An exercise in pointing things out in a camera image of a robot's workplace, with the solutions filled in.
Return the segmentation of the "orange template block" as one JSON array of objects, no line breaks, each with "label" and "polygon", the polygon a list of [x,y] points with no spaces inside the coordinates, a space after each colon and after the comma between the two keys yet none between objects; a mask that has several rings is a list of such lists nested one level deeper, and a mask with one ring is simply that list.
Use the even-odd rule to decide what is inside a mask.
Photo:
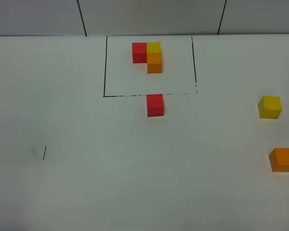
[{"label": "orange template block", "polygon": [[147,73],[162,73],[162,54],[160,52],[150,52],[147,54]]}]

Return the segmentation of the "red template block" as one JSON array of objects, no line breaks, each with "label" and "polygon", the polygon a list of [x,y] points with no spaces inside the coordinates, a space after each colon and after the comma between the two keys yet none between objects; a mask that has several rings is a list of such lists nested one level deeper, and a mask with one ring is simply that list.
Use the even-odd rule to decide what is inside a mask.
[{"label": "red template block", "polygon": [[147,43],[132,43],[132,62],[134,64],[147,63]]}]

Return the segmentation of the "yellow template block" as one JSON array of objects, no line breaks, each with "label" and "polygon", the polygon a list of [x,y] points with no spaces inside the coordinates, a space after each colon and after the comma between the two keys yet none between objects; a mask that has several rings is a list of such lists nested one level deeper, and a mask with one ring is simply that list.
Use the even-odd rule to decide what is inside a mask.
[{"label": "yellow template block", "polygon": [[146,44],[147,53],[161,53],[161,42],[148,42]]}]

